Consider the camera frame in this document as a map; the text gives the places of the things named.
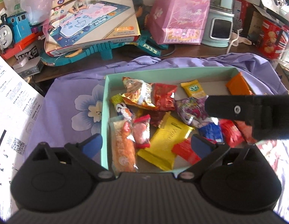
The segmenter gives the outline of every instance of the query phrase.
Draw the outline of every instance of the toy train chimney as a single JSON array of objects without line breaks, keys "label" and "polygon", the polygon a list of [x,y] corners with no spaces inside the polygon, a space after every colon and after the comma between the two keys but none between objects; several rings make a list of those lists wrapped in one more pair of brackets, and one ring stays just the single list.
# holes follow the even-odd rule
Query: toy train chimney
[{"label": "toy train chimney", "polygon": [[7,14],[5,13],[5,14],[2,14],[1,16],[0,16],[0,19],[1,19],[1,24],[2,25],[4,25],[4,24],[8,24],[8,22],[7,22]]}]

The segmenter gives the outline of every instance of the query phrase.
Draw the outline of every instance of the qr code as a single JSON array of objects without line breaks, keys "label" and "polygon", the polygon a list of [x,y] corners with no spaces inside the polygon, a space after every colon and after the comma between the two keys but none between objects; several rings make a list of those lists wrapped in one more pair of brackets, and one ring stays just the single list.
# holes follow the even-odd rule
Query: qr code
[{"label": "qr code", "polygon": [[19,153],[20,155],[23,155],[25,148],[26,148],[26,145],[24,144],[23,141],[20,141],[19,139],[14,138],[14,141],[13,141],[13,144],[11,145],[11,148],[15,152]]}]

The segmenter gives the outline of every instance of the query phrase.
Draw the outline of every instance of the wooden table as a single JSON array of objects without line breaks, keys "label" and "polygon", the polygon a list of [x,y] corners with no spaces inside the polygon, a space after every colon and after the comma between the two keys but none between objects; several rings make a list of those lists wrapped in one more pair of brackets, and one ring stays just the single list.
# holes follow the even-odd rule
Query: wooden table
[{"label": "wooden table", "polygon": [[[207,45],[170,45],[168,50],[164,50],[162,55],[166,55],[172,52],[175,48],[174,53],[162,57],[171,58],[171,57],[211,57],[211,56],[219,56],[226,54],[227,48],[217,48],[210,47]],[[261,55],[257,48],[252,45],[239,44],[238,47],[232,46],[230,52],[233,53],[254,53],[257,55]],[[123,47],[117,48],[113,50],[113,59],[112,60],[102,60],[99,53],[95,53],[91,56],[88,56],[80,61],[67,64],[64,66],[44,66],[41,73],[33,76],[35,82],[46,81],[49,79],[57,78],[63,75],[67,75],[73,72],[84,71],[88,69],[97,68],[100,66],[108,65],[118,61],[130,61],[135,59],[136,57],[145,55],[145,53],[138,49],[134,45],[125,45]]]}]

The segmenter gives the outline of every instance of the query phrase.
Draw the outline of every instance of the pink paper bag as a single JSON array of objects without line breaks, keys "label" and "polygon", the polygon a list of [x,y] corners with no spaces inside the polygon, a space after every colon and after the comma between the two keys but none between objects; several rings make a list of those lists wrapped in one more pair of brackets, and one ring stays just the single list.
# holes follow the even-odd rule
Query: pink paper bag
[{"label": "pink paper bag", "polygon": [[210,0],[155,0],[147,27],[158,44],[200,44]]}]

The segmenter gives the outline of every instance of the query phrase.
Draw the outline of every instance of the instruction sheet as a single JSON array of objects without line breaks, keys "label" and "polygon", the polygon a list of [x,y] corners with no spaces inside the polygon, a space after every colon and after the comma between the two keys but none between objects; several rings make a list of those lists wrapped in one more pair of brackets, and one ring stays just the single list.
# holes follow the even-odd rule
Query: instruction sheet
[{"label": "instruction sheet", "polygon": [[17,211],[10,184],[21,167],[44,97],[0,57],[0,218]]}]

